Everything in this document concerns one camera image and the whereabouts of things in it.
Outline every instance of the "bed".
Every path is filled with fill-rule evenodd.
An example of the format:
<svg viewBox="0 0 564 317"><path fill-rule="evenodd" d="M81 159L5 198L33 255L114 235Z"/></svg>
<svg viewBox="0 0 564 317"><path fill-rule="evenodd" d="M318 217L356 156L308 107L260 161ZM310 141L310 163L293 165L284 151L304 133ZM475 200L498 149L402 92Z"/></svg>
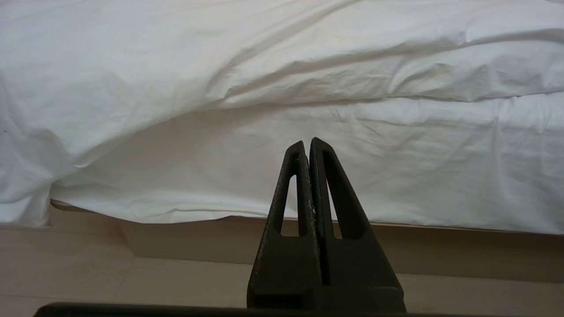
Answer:
<svg viewBox="0 0 564 317"><path fill-rule="evenodd" d="M2 223L264 217L319 137L374 223L564 234L561 4L1 6Z"/></svg>

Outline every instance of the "floor tile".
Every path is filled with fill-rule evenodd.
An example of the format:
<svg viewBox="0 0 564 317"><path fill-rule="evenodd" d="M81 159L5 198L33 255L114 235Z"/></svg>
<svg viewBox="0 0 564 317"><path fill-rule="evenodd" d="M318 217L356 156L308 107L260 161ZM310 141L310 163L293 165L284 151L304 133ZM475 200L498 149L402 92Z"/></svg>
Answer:
<svg viewBox="0 0 564 317"><path fill-rule="evenodd" d="M117 302L246 307L251 265L136 258Z"/></svg>
<svg viewBox="0 0 564 317"><path fill-rule="evenodd" d="M53 298L0 296L0 316L32 317L40 307L60 301Z"/></svg>
<svg viewBox="0 0 564 317"><path fill-rule="evenodd" d="M562 316L560 285L525 281L398 274L408 312Z"/></svg>
<svg viewBox="0 0 564 317"><path fill-rule="evenodd" d="M0 230L0 295L111 300L133 261L117 236Z"/></svg>

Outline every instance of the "mattress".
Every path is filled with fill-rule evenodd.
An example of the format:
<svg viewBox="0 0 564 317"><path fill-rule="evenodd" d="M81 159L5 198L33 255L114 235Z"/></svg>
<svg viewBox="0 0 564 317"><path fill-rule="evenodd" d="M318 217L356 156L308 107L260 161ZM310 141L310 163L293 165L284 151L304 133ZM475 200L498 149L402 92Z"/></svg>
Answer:
<svg viewBox="0 0 564 317"><path fill-rule="evenodd" d="M45 225L50 199L139 222L264 216L283 150L320 137L372 221L562 233L561 4L0 12L0 223Z"/></svg>

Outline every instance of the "beige tile floor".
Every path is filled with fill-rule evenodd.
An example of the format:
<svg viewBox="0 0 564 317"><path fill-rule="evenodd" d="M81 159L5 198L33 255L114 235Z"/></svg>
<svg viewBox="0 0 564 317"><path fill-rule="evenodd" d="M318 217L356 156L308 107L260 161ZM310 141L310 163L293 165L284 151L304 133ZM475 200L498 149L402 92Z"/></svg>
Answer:
<svg viewBox="0 0 564 317"><path fill-rule="evenodd" d="M112 218L51 212L48 229L0 227L0 317L60 301L245 307L250 265L136 258ZM410 312L564 316L561 284L398 276Z"/></svg>

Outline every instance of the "wooden bed base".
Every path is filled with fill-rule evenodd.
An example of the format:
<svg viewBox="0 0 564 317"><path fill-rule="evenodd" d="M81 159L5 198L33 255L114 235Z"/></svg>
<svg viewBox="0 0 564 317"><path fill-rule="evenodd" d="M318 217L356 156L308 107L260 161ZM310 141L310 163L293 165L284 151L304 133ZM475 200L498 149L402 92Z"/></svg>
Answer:
<svg viewBox="0 0 564 317"><path fill-rule="evenodd" d="M176 224L120 220L119 224L136 256L252 264L265 220L228 217ZM396 273L564 282L564 236L372 227ZM285 221L283 231L296 235L296 221Z"/></svg>

